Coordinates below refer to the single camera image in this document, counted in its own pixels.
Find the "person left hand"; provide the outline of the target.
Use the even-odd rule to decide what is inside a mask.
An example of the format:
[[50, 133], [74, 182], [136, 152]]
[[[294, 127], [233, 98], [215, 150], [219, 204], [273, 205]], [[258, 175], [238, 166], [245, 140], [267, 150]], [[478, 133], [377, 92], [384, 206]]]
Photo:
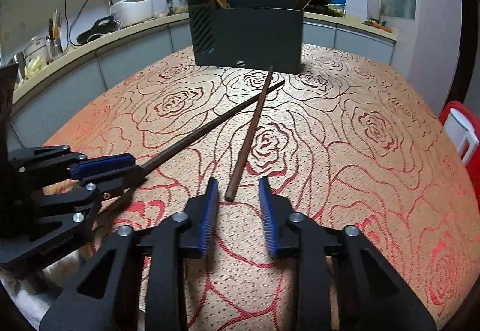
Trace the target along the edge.
[[42, 188], [44, 195], [65, 194], [71, 192], [80, 182], [67, 179]]

